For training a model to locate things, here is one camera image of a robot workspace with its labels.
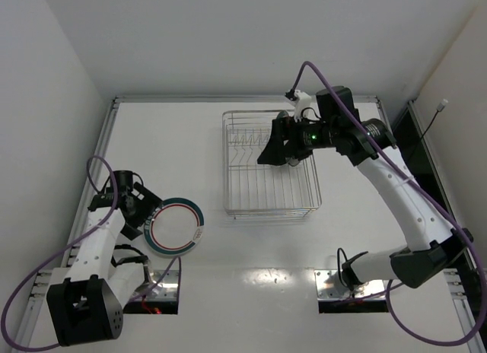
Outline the white plate dark rim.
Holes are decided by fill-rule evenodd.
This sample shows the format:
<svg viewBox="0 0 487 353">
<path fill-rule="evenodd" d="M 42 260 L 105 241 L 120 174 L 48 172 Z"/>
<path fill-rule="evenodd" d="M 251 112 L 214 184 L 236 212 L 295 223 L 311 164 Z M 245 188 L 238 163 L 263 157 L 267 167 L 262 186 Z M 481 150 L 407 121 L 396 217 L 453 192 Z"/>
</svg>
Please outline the white plate dark rim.
<svg viewBox="0 0 487 353">
<path fill-rule="evenodd" d="M 294 159 L 294 158 L 292 158 L 292 159 L 291 159 L 291 160 L 288 162 L 288 165 L 289 165 L 290 167 L 296 167 L 296 166 L 297 166 L 297 165 L 299 165 L 299 164 L 300 164 L 300 161 L 299 161 L 299 160 L 297 160 L 297 159 Z"/>
</svg>

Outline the red green ringed plate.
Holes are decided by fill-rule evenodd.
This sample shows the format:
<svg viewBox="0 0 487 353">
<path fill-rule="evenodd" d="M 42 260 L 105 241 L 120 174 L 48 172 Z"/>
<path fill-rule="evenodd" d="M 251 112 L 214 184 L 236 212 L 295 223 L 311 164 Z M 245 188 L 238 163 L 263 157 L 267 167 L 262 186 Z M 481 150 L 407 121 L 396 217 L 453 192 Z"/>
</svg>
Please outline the red green ringed plate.
<svg viewBox="0 0 487 353">
<path fill-rule="evenodd" d="M 185 198 L 162 202 L 143 224 L 145 242 L 164 258 L 182 256 L 202 238 L 205 219 L 199 206 Z"/>
<path fill-rule="evenodd" d="M 278 113 L 278 115 L 277 115 L 277 117 L 276 117 L 276 118 L 277 118 L 277 119 L 285 119 L 285 118 L 287 118 L 287 117 L 289 117 L 289 113 L 288 113 L 288 111 L 286 111 L 286 110 L 282 110 L 282 111 L 280 111 L 280 112 Z"/>
</svg>

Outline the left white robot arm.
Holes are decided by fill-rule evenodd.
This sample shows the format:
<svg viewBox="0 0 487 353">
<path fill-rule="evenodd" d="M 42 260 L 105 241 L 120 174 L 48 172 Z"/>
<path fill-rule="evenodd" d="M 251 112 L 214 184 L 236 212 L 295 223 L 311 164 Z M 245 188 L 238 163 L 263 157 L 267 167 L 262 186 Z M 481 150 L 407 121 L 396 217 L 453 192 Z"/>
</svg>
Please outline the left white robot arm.
<svg viewBox="0 0 487 353">
<path fill-rule="evenodd" d="M 117 240 L 133 241 L 162 201 L 130 170 L 117 170 L 115 180 L 93 197 L 88 207 L 88 235 L 64 280 L 46 294 L 58 343 L 62 347 L 119 338 L 123 309 L 130 297 L 148 285 L 148 257 L 143 253 L 116 261 Z"/>
</svg>

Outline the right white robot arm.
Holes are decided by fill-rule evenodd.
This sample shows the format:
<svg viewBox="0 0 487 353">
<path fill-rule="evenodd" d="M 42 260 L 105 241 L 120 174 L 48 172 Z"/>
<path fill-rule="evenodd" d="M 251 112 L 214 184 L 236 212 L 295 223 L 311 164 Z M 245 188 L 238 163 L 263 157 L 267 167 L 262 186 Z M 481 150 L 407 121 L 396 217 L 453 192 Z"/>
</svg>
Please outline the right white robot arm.
<svg viewBox="0 0 487 353">
<path fill-rule="evenodd" d="M 257 162 L 295 166 L 319 148 L 333 148 L 346 156 L 378 191 L 403 232 L 406 245 L 353 256 L 340 267 L 338 280 L 349 290 L 378 279 L 397 279 L 418 288 L 453 264 L 466 244 L 452 223 L 419 194 L 419 185 L 387 126 L 380 119 L 362 120 L 349 88 L 333 89 L 351 116 L 341 111 L 328 90 L 321 90 L 315 96 L 320 115 L 310 119 L 307 113 L 311 96 L 289 91 L 285 96 L 294 104 L 294 113 L 282 111 L 274 118 L 269 140 Z"/>
</svg>

